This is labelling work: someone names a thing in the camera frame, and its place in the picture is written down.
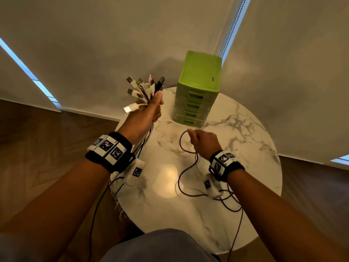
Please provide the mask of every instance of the green drawer handle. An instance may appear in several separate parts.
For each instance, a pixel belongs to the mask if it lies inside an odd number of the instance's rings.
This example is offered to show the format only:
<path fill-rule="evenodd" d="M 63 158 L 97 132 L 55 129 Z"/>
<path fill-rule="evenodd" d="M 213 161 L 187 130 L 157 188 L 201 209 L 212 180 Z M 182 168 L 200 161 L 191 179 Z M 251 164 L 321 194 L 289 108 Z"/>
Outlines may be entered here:
<path fill-rule="evenodd" d="M 198 116 L 197 114 L 189 111 L 184 111 L 184 115 L 191 118 L 196 118 Z"/>
<path fill-rule="evenodd" d="M 186 103 L 185 106 L 186 106 L 187 108 L 192 108 L 192 109 L 199 109 L 199 108 L 200 108 L 200 105 L 199 105 L 199 104 L 196 104 L 196 105 L 195 105 L 195 103 L 191 103 L 191 104 Z"/>
<path fill-rule="evenodd" d="M 188 91 L 188 97 L 192 99 L 203 100 L 204 94 L 194 91 Z"/>
<path fill-rule="evenodd" d="M 189 125 L 193 125 L 195 122 L 194 121 L 189 121 L 187 119 L 182 119 L 182 122 L 185 123 L 185 124 L 189 124 Z"/>

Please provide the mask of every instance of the black wristband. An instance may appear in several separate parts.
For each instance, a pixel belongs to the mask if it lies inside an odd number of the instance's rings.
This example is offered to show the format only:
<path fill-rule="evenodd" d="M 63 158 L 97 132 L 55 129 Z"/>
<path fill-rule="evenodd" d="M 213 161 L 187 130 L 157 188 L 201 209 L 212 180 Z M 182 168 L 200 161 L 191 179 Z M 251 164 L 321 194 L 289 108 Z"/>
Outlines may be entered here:
<path fill-rule="evenodd" d="M 229 151 L 220 150 L 210 157 L 209 171 L 218 181 L 226 182 L 228 174 L 238 169 L 245 170 Z"/>
<path fill-rule="evenodd" d="M 111 132 L 90 145 L 85 158 L 102 165 L 109 173 L 121 173 L 135 160 L 131 149 L 129 140 L 118 132 Z"/>

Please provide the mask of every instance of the green drawer unit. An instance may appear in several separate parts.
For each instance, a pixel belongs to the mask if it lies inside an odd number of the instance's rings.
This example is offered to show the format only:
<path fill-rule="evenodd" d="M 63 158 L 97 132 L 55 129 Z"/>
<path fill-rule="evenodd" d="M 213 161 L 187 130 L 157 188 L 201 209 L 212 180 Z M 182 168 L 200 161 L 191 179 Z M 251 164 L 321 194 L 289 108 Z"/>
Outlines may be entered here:
<path fill-rule="evenodd" d="M 203 126 L 203 124 L 205 123 L 204 120 L 191 119 L 191 118 L 180 116 L 180 115 L 175 114 L 175 113 L 173 113 L 172 119 L 174 122 L 184 124 L 187 126 L 198 127 L 198 128 L 201 128 Z"/>
<path fill-rule="evenodd" d="M 205 120 L 207 118 L 208 113 L 207 112 L 201 112 L 201 111 L 194 111 L 189 109 L 184 109 L 180 106 L 176 106 L 173 110 L 174 114 L 180 115 L 182 117 L 190 118 L 190 119 L 199 119 L 199 120 Z"/>
<path fill-rule="evenodd" d="M 221 69 L 220 57 L 187 52 L 177 85 L 174 121 L 202 127 L 220 91 Z"/>

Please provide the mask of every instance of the white marble table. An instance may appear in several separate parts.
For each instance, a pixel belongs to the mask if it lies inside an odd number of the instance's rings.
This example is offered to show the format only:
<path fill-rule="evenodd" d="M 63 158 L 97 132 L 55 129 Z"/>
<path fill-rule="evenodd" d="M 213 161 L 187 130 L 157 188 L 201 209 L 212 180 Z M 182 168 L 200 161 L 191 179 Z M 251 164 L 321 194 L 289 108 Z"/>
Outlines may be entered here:
<path fill-rule="evenodd" d="M 241 218 L 241 211 L 228 211 L 220 201 L 208 197 L 188 197 L 178 190 L 178 176 L 195 161 L 195 155 L 181 150 L 179 137 L 188 128 L 172 121 L 176 87 L 163 91 L 162 117 L 155 123 L 140 159 L 146 162 L 142 187 L 124 185 L 117 198 L 128 217 L 145 233 L 176 228 L 186 231 L 211 253 L 224 253 L 231 248 Z M 203 130 L 214 132 L 222 148 L 232 151 L 240 163 L 256 179 L 281 195 L 282 173 L 275 145 L 259 120 L 235 100 L 219 93 Z M 194 151 L 187 133 L 182 146 Z M 189 194 L 206 193 L 203 176 L 209 163 L 200 158 L 181 177 L 181 189 Z M 112 186 L 115 192 L 121 185 Z M 229 198 L 226 205 L 238 209 Z M 257 237 L 247 215 L 243 220 L 234 250 Z"/>

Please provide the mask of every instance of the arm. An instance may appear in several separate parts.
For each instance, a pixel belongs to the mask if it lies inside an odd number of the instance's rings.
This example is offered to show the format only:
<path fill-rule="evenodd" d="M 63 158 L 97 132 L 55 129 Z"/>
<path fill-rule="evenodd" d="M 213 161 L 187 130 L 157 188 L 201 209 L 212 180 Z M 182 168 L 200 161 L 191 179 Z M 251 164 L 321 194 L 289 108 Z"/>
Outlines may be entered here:
<path fill-rule="evenodd" d="M 160 116 L 162 94 L 129 115 L 118 130 L 132 144 L 138 143 Z M 79 229 L 99 192 L 110 178 L 101 165 L 89 160 L 76 165 L 49 189 L 7 222 L 3 233 L 18 233 L 42 261 L 58 260 Z"/>
<path fill-rule="evenodd" d="M 209 160 L 222 150 L 217 136 L 188 130 L 195 150 Z M 337 247 L 289 203 L 247 173 L 229 173 L 234 191 L 258 235 L 277 261 L 346 261 Z"/>

